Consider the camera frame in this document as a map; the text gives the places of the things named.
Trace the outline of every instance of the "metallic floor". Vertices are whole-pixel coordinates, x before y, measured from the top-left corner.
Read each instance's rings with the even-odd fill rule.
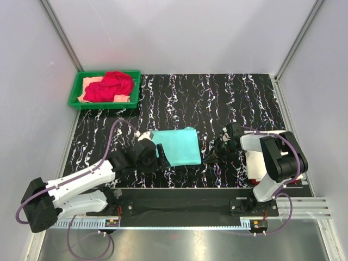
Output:
[[[269,231],[282,223],[270,220]],[[91,230],[72,230],[71,245]],[[227,261],[227,260],[328,260],[315,220],[291,220],[283,231],[266,237],[240,236],[228,231],[116,231],[113,251],[102,260],[117,261]],[[107,246],[107,239],[92,235],[73,249],[84,258],[95,258]],[[66,230],[49,229],[39,261],[76,260],[66,247]]]

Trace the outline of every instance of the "black marble tabletop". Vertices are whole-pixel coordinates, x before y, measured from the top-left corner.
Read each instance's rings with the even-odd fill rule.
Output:
[[[69,151],[64,176],[84,169],[104,154],[109,131],[119,118],[140,132],[194,127],[202,158],[220,130],[230,121],[259,130],[285,129],[268,74],[165,74],[143,75],[137,109],[82,110]],[[134,135],[122,123],[114,132],[111,150],[130,145]],[[174,167],[159,174],[129,173],[109,184],[112,188],[231,188],[245,187],[243,153],[231,162]]]

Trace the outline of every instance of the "white wall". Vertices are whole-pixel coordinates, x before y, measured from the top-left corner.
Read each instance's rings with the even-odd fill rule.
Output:
[[[0,24],[0,259],[17,261],[32,235],[15,212],[32,179],[57,175],[76,70],[39,1],[1,1]]]
[[[326,1],[281,78],[318,196],[348,257],[348,2]]]
[[[85,70],[272,73],[315,0],[50,0]]]

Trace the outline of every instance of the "teal towel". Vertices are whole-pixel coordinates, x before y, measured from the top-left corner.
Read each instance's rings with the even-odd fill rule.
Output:
[[[153,130],[152,141],[162,144],[164,153],[172,167],[200,165],[202,163],[198,146],[197,131],[191,127],[175,130]]]

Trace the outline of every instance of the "red object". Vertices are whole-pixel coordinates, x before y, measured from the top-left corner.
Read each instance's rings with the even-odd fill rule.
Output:
[[[90,83],[86,87],[83,98],[89,102],[113,102],[115,95],[129,96],[133,87],[133,79],[128,74],[107,72],[100,82]]]

